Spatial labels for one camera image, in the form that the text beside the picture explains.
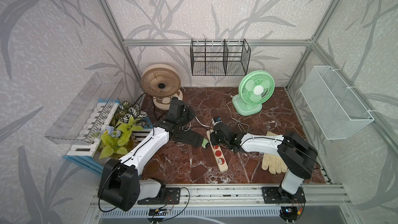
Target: transparent plastic box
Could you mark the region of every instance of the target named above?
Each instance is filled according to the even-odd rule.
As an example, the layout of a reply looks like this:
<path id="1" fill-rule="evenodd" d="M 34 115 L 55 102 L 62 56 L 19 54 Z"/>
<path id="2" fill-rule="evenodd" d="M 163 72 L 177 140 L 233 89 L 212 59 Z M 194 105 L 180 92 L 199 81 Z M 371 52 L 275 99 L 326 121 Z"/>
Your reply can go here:
<path id="1" fill-rule="evenodd" d="M 300 91 L 328 140 L 349 138 L 375 120 L 331 66 L 314 66 Z"/>
<path id="2" fill-rule="evenodd" d="M 92 144 L 123 87 L 122 78 L 95 73 L 45 137 L 56 144 Z M 94 121 L 90 117 L 98 103 L 103 109 Z"/>

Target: fan grille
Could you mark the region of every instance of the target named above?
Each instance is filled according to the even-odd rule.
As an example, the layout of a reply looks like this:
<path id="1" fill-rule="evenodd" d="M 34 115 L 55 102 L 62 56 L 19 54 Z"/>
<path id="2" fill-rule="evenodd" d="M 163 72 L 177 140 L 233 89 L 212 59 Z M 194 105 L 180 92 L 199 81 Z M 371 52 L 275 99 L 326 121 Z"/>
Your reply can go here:
<path id="1" fill-rule="evenodd" d="M 262 86 L 263 92 L 259 95 L 254 93 L 256 86 Z M 275 89 L 272 76 L 265 71 L 254 71 L 246 75 L 239 85 L 241 99 L 249 105 L 258 105 L 266 102 Z"/>
<path id="2" fill-rule="evenodd" d="M 142 89 L 154 97 L 169 97 L 181 87 L 178 75 L 164 67 L 149 69 L 141 79 Z"/>

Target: fan base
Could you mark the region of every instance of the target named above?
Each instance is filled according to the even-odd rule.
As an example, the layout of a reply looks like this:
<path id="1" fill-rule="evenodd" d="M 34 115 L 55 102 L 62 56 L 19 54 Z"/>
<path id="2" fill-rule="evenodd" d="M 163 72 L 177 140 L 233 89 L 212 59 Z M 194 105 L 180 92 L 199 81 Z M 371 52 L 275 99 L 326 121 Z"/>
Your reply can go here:
<path id="1" fill-rule="evenodd" d="M 248 103 L 244 102 L 239 94 L 235 95 L 232 98 L 232 103 L 234 104 L 234 107 L 236 111 L 242 115 L 242 116 L 249 116 L 256 114 L 261 111 L 263 108 L 263 104 L 258 104 L 258 105 L 249 105 Z"/>
<path id="2" fill-rule="evenodd" d="M 183 97 L 181 90 L 178 90 L 178 92 L 173 94 L 171 97 L 177 97 L 182 101 Z M 153 97 L 153 103 L 155 103 L 155 106 L 160 110 L 168 111 L 170 108 L 170 98 Z"/>

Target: wooden power strip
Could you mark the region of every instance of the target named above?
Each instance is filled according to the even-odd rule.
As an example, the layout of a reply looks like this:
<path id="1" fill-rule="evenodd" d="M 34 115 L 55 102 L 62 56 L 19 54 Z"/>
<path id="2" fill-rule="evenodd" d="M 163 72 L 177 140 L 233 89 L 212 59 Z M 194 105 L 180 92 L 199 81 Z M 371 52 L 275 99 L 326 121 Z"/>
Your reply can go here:
<path id="1" fill-rule="evenodd" d="M 219 146 L 212 146 L 211 141 L 210 141 L 210 132 L 213 132 L 213 130 L 207 131 L 207 139 L 210 142 L 210 147 L 213 152 L 214 158 L 216 159 L 216 163 L 218 165 L 218 168 L 220 169 L 221 172 L 226 172 L 228 170 L 228 165 L 226 164 L 224 154 L 222 153 L 222 150 Z"/>

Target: white wire basket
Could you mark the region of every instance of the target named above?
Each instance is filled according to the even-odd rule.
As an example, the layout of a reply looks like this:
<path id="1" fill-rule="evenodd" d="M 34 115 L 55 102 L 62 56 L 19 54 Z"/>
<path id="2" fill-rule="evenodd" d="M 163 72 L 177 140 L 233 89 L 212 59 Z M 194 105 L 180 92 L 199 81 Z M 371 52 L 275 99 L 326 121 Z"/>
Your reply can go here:
<path id="1" fill-rule="evenodd" d="M 300 91 L 328 140 L 349 138 L 375 120 L 331 66 L 314 66 Z"/>

